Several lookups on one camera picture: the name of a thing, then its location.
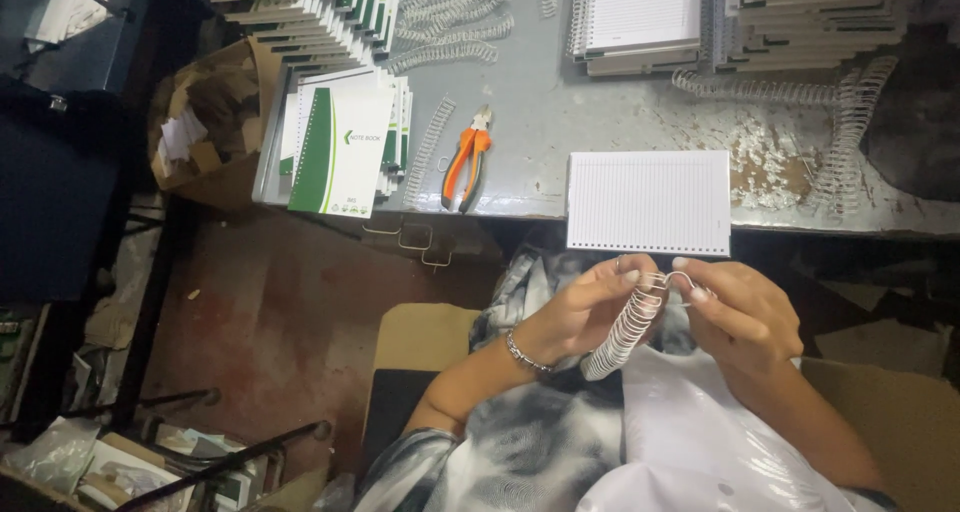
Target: pliers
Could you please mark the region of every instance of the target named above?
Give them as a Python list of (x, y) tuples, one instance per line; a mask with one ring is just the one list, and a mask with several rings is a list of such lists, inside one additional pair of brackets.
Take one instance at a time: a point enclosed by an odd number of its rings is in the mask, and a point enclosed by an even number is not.
[(470, 172), (466, 179), (466, 190), (463, 192), (463, 200), (460, 202), (460, 213), (465, 214), (470, 209), (471, 204), (480, 192), (480, 178), (483, 174), (483, 152), (490, 149), (493, 142), (490, 140), (490, 134), (487, 129), (490, 127), (490, 120), (494, 117), (494, 112), (490, 110), (489, 105), (483, 105), (480, 110), (473, 115), (473, 124), (469, 129), (460, 133), (460, 150), (453, 156), (450, 166), (446, 169), (443, 176), (443, 189), (440, 192), (439, 202), (444, 208), (450, 209), (453, 204), (454, 186), (457, 185), (457, 177), (460, 175), (464, 163), (470, 158)]

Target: finger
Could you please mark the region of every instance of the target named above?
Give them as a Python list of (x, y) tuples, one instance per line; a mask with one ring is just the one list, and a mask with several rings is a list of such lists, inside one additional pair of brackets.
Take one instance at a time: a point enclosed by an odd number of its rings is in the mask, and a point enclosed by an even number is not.
[(684, 301), (696, 309), (704, 319), (733, 338), (760, 342), (769, 335), (769, 330), (763, 322), (729, 307), (701, 287), (691, 289), (687, 286), (686, 290), (680, 288), (680, 293)]
[(630, 292), (641, 282), (640, 270), (631, 270), (620, 275), (601, 277), (594, 281), (575, 282), (567, 287), (570, 309), (584, 311), (594, 305), (607, 300), (628, 297)]
[(755, 314), (762, 309), (754, 290), (723, 267), (697, 259), (677, 257), (673, 259), (673, 269), (686, 273), (690, 279), (713, 291), (723, 303), (733, 309), (747, 314)]

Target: metal workbench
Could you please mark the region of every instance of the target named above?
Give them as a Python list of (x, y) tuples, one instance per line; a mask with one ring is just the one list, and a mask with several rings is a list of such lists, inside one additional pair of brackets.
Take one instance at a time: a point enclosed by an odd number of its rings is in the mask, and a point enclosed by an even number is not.
[[(699, 100), (658, 77), (590, 78), (570, 60), (567, 43), (571, 0), (559, 0), (558, 16), (540, 18), (537, 0), (508, 2), (516, 25), (509, 38), (491, 42), (497, 63), (457, 63), (404, 73), (414, 93), (411, 161), (434, 110), (444, 96), (457, 109), (434, 154), (432, 165), (452, 156), (460, 131), (477, 107), (493, 110), (482, 196), (472, 214), (486, 217), (562, 219), (565, 216), (568, 156), (571, 151), (756, 150), (826, 151), (831, 141), (823, 108), (787, 107), (736, 101)], [(267, 129), (253, 199), (286, 205), (291, 176), (280, 176), (276, 152), (283, 125), (282, 95), (296, 86), (283, 69)], [(807, 216), (795, 207), (781, 210), (734, 205), (741, 227), (923, 235), (960, 233), (960, 204), (915, 199), (884, 182), (863, 161), (860, 213), (836, 223)], [(440, 206), (443, 174), (432, 168), (415, 208), (403, 205), (405, 184), (376, 210), (448, 213)]]

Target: lined paper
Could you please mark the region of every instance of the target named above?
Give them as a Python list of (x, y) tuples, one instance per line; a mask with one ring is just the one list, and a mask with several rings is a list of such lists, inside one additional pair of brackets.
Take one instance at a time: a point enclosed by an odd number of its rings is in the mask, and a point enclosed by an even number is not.
[(700, 39), (700, 0), (592, 0), (589, 50)]
[(730, 256), (726, 150), (570, 154), (566, 246)]

